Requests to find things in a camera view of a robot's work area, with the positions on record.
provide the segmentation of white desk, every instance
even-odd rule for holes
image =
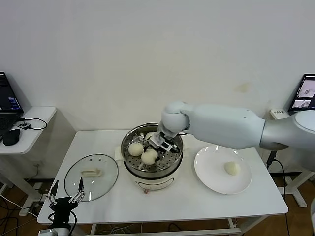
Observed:
[[[57,197],[67,196],[63,181],[69,168],[79,159],[94,153],[114,157],[127,130],[79,131],[57,173]],[[184,158],[178,179],[168,188],[143,194],[129,178],[124,166],[119,167],[116,184],[109,193],[81,202],[74,210],[78,224],[157,222],[253,217],[232,233],[244,233],[269,215],[283,214],[288,208],[254,148],[239,151],[252,168],[252,182],[237,195],[223,195],[208,189],[197,177],[193,160],[197,152],[210,144],[191,135],[183,136]],[[38,217],[41,224],[50,224],[49,201]]]
[[[51,118],[56,112],[55,107],[26,107],[23,108],[24,118],[40,118],[49,123]],[[41,128],[44,127],[44,123],[40,120],[28,120],[28,123],[32,124],[33,127]],[[0,155],[14,155],[14,154],[25,154],[27,153],[34,145],[40,134],[43,130],[23,130],[21,129],[20,140],[18,143],[12,146],[5,146],[3,142],[0,143]],[[0,158],[0,173],[7,178],[10,182],[20,188],[25,192],[29,197],[25,201],[24,207],[28,207],[29,204],[32,204],[34,200],[39,200],[41,195],[35,189],[39,187],[39,184],[34,186],[34,188],[29,185],[23,178],[20,176],[19,172],[12,166],[8,161],[8,156],[2,156]],[[20,215],[26,215],[26,212],[23,211]]]
[[[40,118],[47,123],[51,120],[56,112],[55,107],[25,107],[23,108],[24,114],[22,117],[28,118]],[[27,120],[28,123],[32,124],[32,127],[41,128],[44,127],[44,123],[40,120]],[[21,130],[20,140],[18,143],[12,146],[5,146],[3,142],[0,143],[0,155],[14,155],[14,154],[25,154],[34,145],[43,130]]]

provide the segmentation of white plate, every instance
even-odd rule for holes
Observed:
[[[224,169],[229,161],[237,162],[241,171],[232,176]],[[210,189],[223,194],[237,194],[244,191],[252,181],[249,165],[238,151],[213,145],[205,147],[195,157],[194,166],[200,180]]]

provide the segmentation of white robot arm segment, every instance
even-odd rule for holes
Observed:
[[[161,136],[171,139],[186,132],[199,140],[233,149],[260,146],[281,150],[292,146],[315,151],[315,111],[264,120],[244,108],[174,102],[163,110],[158,131],[149,140],[155,147],[160,146]]]

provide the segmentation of glass lid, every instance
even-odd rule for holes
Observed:
[[[78,192],[81,177],[85,192],[82,201],[93,201],[104,196],[114,186],[118,177],[117,163],[104,154],[83,157],[69,169],[64,178],[64,189],[69,196]]]

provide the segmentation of laptop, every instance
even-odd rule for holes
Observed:
[[[23,114],[4,72],[0,72],[0,140]]]
[[[315,74],[304,74],[288,109],[289,114],[315,110]]]

